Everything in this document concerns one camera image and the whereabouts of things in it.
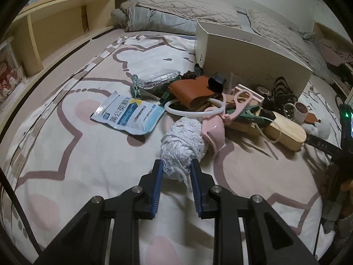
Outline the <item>blue white medicine sachet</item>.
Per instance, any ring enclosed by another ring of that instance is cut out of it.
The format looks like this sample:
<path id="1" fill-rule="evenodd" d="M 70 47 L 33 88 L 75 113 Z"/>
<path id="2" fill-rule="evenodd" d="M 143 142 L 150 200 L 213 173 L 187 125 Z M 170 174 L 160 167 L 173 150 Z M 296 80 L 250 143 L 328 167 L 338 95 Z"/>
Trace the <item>blue white medicine sachet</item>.
<path id="1" fill-rule="evenodd" d="M 165 109 L 151 102 L 112 93 L 90 116 L 96 121 L 131 135 L 153 131 Z"/>

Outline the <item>pink scissors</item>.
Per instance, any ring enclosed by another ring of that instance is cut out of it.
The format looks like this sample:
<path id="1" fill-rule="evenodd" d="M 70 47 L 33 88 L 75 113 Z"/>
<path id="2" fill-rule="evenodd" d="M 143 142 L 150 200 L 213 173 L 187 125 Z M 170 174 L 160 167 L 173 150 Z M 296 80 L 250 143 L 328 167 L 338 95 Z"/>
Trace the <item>pink scissors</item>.
<path id="1" fill-rule="evenodd" d="M 221 102 L 221 107 L 216 108 L 215 102 L 212 104 L 214 106 L 209 107 L 205 110 L 206 117 L 212 117 L 214 115 L 219 115 L 226 125 L 229 125 L 233 120 L 237 119 L 240 114 L 245 110 L 246 106 L 253 99 L 253 94 L 249 90 L 240 90 L 234 97 L 233 102 L 235 103 L 235 110 L 231 114 L 228 114 L 225 110 L 226 108 L 226 96 L 222 94 L 223 101 Z"/>

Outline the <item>wooden oval brush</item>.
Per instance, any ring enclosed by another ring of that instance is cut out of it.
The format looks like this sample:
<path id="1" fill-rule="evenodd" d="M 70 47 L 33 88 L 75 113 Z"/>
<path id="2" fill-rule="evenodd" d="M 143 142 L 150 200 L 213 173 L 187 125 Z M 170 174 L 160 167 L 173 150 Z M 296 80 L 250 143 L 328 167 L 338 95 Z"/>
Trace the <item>wooden oval brush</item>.
<path id="1" fill-rule="evenodd" d="M 265 128 L 265 134 L 271 139 L 277 140 L 287 149 L 294 152 L 299 151 L 306 141 L 304 129 L 277 112 L 274 112 L 274 115 L 275 119 Z"/>

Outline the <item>white cotton pad wad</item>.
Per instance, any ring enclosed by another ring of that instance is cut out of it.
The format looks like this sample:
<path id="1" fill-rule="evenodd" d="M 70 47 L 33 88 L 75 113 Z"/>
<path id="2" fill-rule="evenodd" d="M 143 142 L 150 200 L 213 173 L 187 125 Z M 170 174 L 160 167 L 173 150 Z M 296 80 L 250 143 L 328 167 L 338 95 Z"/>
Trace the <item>white cotton pad wad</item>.
<path id="1" fill-rule="evenodd" d="M 315 122 L 313 125 L 303 123 L 302 128 L 307 134 L 314 135 L 323 140 L 327 140 L 331 132 L 330 124 L 326 121 Z"/>

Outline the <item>brown leather pouch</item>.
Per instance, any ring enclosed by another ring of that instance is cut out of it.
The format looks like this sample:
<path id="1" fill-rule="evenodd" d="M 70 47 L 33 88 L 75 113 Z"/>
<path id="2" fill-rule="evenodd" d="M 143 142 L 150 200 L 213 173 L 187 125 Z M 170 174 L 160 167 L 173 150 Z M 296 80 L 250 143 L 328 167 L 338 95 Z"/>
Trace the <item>brown leather pouch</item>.
<path id="1" fill-rule="evenodd" d="M 208 79 L 203 75 L 196 79 L 178 80 L 170 84 L 169 90 L 181 104 L 193 110 L 216 94 L 209 89 Z"/>

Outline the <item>brown tape roll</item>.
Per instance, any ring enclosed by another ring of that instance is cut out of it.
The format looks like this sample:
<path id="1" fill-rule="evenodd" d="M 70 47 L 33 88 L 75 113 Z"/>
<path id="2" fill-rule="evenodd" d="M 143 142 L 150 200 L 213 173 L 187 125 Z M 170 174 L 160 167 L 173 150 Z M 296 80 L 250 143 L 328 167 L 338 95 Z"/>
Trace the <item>brown tape roll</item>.
<path id="1" fill-rule="evenodd" d="M 309 110 L 307 106 L 301 102 L 294 104 L 294 119 L 297 123 L 303 123 Z"/>

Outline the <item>clear plastic case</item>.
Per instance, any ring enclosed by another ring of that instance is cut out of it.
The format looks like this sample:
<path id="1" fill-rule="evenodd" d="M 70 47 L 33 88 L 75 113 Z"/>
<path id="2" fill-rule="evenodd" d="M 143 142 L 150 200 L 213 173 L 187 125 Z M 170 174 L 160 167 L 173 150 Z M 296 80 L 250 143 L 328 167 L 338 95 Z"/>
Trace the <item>clear plastic case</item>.
<path id="1" fill-rule="evenodd" d="M 145 89 L 151 90 L 164 84 L 173 82 L 177 77 L 180 76 L 180 71 L 175 69 L 163 68 L 158 72 L 154 72 L 145 76 L 138 76 L 138 85 Z"/>

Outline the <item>black square charger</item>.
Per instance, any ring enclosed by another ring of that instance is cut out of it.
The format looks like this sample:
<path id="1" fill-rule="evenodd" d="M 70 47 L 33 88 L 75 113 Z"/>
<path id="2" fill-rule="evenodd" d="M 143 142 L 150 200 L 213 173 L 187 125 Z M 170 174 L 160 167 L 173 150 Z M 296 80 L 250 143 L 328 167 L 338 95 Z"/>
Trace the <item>black square charger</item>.
<path id="1" fill-rule="evenodd" d="M 219 72 L 216 72 L 212 77 L 208 79 L 208 88 L 216 94 L 222 94 L 226 78 Z"/>

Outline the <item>white cardboard shoe box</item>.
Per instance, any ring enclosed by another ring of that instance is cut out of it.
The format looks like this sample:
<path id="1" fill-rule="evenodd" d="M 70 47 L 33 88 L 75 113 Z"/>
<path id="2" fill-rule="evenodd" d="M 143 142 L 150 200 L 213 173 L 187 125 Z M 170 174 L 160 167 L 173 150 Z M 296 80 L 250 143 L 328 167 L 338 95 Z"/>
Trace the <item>white cardboard shoe box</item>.
<path id="1" fill-rule="evenodd" d="M 269 90 L 283 77 L 296 96 L 313 74 L 308 65 L 277 43 L 215 23 L 197 23 L 195 57 L 209 77 L 218 72 L 234 85 L 260 85 Z"/>

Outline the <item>pink clothes pile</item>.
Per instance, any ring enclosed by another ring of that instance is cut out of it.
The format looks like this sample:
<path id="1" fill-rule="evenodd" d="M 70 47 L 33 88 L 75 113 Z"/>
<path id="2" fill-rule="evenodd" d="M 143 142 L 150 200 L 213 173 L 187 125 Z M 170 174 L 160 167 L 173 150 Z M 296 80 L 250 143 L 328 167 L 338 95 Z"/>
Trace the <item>pink clothes pile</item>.
<path id="1" fill-rule="evenodd" d="M 318 45 L 320 53 L 327 63 L 333 66 L 340 66 L 352 62 L 352 53 L 342 50 L 335 42 L 322 38 L 319 40 Z"/>

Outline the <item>grey beige folded duvet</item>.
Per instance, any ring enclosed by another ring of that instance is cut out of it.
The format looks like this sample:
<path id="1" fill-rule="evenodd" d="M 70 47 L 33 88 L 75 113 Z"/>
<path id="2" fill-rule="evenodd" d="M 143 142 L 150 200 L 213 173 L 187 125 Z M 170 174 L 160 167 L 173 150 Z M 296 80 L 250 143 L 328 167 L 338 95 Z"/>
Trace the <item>grey beige folded duvet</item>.
<path id="1" fill-rule="evenodd" d="M 314 75 L 333 83 L 314 33 L 295 30 L 259 10 L 220 0 L 137 0 L 121 3 L 111 12 L 111 19 L 115 27 L 126 32 L 150 30 L 194 36 L 198 22 L 241 29 L 279 44 L 306 63 Z"/>

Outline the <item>doll in clear case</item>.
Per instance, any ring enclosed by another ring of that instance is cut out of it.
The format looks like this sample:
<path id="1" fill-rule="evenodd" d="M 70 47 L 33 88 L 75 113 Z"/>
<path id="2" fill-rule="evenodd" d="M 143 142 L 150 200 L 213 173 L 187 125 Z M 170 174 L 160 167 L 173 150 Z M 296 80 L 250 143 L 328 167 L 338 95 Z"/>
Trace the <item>doll in clear case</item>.
<path id="1" fill-rule="evenodd" d="M 12 42 L 14 37 L 11 36 L 1 44 L 0 56 L 0 92 L 1 103 L 3 103 L 13 90 L 24 79 L 22 67 L 17 61 L 14 53 Z"/>

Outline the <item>wooden wall shelf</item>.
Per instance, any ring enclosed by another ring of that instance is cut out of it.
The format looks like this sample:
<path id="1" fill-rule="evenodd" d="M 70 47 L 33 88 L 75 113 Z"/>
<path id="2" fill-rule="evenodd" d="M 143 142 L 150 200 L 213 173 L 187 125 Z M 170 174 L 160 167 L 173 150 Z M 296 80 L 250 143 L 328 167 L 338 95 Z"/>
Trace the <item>wooden wall shelf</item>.
<path id="1" fill-rule="evenodd" d="M 111 12 L 128 0 L 42 0 L 24 7 L 1 44 L 13 36 L 28 77 L 43 74 L 85 42 L 113 28 Z"/>

